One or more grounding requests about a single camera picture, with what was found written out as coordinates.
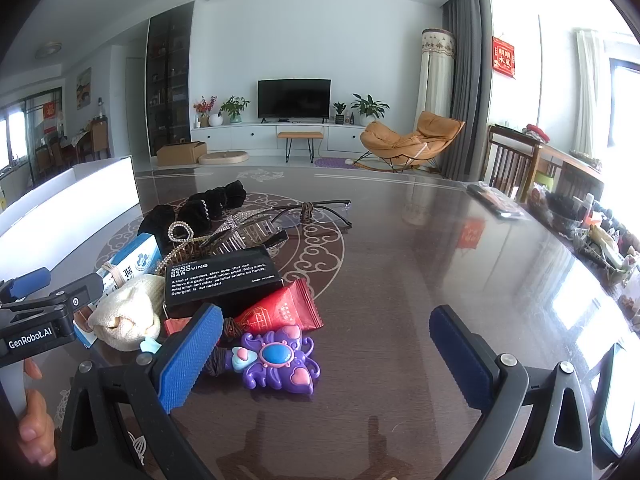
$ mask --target orange rocking chair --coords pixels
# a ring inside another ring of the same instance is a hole
[[[463,121],[422,112],[418,118],[418,129],[403,137],[384,124],[373,121],[360,134],[360,142],[369,151],[354,164],[373,170],[374,168],[369,168],[360,161],[375,156],[384,160],[391,168],[378,171],[402,173],[406,168],[420,166],[436,157],[453,142],[464,125]]]

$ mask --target red candy wrapper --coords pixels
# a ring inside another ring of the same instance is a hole
[[[171,335],[175,332],[180,332],[190,321],[190,317],[169,318],[165,320],[164,329],[166,330],[166,334]]]
[[[303,278],[272,292],[236,317],[235,321],[243,332],[254,335],[279,330],[287,325],[299,325],[302,330],[313,330],[324,325]]]

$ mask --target cardboard box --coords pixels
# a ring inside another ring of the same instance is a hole
[[[197,164],[198,159],[207,155],[204,142],[182,142],[167,144],[158,150],[158,166],[180,166],[181,164]]]

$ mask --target purple rug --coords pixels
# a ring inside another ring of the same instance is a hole
[[[334,170],[359,170],[357,166],[353,164],[345,164],[345,159],[338,158],[336,156],[324,156],[323,158],[316,158],[314,161],[314,166],[318,168],[334,168]]]

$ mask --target white vase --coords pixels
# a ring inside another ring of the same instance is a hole
[[[369,123],[372,123],[376,120],[376,117],[373,115],[360,115],[360,126],[364,126],[365,128],[369,126]]]
[[[222,115],[214,114],[209,116],[209,126],[220,126],[224,122]]]

